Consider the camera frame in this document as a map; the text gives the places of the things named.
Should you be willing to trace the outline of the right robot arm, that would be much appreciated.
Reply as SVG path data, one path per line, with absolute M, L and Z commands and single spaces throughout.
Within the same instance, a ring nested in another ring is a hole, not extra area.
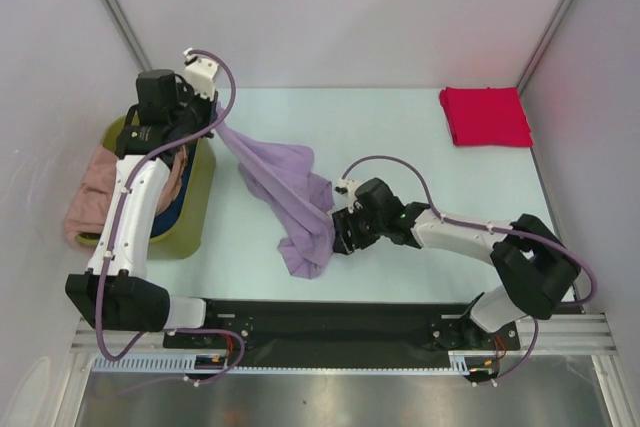
M 498 224 L 452 219 L 428 203 L 402 203 L 379 178 L 340 180 L 335 190 L 347 199 L 332 215 L 338 254 L 387 238 L 399 246 L 453 252 L 496 270 L 500 286 L 479 294 L 454 322 L 453 347 L 484 348 L 516 320 L 550 319 L 581 272 L 535 216 Z

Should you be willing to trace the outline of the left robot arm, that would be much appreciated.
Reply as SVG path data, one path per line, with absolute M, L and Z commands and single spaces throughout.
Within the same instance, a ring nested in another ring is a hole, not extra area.
M 71 274 L 65 292 L 96 331 L 186 329 L 197 345 L 214 344 L 221 323 L 205 300 L 170 294 L 146 279 L 157 207 L 177 155 L 209 137 L 218 117 L 216 61 L 197 59 L 183 74 L 169 69 L 138 75 L 138 102 L 116 139 L 115 181 L 105 222 L 84 274 Z

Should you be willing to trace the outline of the purple t shirt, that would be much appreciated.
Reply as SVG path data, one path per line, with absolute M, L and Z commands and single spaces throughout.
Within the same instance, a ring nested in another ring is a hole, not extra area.
M 332 183 L 313 172 L 314 151 L 304 145 L 254 140 L 221 122 L 216 132 L 238 161 L 248 191 L 271 208 L 286 232 L 278 251 L 289 274 L 313 280 L 333 253 Z

